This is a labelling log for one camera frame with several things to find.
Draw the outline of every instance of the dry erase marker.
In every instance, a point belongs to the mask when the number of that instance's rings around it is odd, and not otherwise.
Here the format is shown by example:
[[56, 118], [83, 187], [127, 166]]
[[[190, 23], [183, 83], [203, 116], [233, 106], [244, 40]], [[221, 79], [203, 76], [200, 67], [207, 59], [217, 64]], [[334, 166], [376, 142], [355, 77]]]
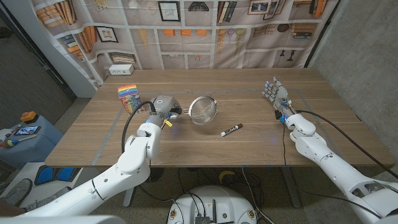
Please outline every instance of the dry erase marker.
[[224, 137], [224, 136], [226, 136], [227, 134], [231, 134], [232, 132], [234, 132], [234, 131], [238, 130], [239, 128], [242, 128], [242, 127], [243, 127], [243, 124], [238, 124], [238, 125], [236, 125], [235, 127], [231, 128], [231, 129], [228, 129], [228, 130], [226, 130], [226, 131], [223, 131], [223, 132], [221, 133], [221, 137]]

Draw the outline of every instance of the sticker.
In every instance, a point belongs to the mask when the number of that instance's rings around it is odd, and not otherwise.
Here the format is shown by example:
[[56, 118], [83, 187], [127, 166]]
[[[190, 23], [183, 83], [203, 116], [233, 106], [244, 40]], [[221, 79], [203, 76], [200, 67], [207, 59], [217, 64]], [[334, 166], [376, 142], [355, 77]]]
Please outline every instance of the sticker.
[[170, 121], [164, 120], [164, 122], [165, 122], [169, 127], [173, 126], [173, 124], [170, 123]]

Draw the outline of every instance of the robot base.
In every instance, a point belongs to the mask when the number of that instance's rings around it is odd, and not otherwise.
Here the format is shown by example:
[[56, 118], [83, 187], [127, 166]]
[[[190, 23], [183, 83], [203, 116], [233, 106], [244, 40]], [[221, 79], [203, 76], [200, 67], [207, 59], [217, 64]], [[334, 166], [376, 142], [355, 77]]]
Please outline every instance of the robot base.
[[[203, 201], [207, 218], [203, 217], [203, 205], [199, 198], [192, 195], [195, 199], [194, 201], [189, 194], [184, 194], [171, 206], [167, 219], [168, 224], [257, 223], [257, 215], [250, 202], [231, 189], [207, 185], [197, 187], [191, 190], [190, 193], [197, 195]], [[195, 203], [199, 208], [199, 217]]]

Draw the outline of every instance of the rainbow crayon box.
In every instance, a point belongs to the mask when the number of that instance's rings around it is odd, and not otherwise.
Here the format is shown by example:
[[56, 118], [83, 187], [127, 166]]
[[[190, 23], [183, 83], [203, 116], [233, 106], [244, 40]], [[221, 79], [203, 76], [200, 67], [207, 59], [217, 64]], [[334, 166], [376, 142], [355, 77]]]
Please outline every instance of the rainbow crayon box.
[[[122, 101], [124, 109], [127, 111], [128, 114], [132, 113], [132, 111], [136, 109], [136, 107], [140, 103], [142, 103], [138, 94], [136, 84], [121, 86], [118, 88], [118, 93], [119, 93], [119, 99], [120, 101]], [[137, 111], [137, 114], [142, 112], [145, 112], [144, 107], [141, 107]]]

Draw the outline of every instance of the smartphone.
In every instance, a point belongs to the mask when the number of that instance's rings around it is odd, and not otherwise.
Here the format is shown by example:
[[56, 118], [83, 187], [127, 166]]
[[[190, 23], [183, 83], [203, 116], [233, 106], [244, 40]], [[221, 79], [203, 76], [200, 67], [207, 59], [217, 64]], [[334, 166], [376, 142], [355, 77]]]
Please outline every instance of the smartphone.
[[20, 130], [15, 133], [14, 135], [21, 135], [21, 134], [36, 134], [40, 130], [41, 126], [34, 126], [34, 127], [22, 127]]

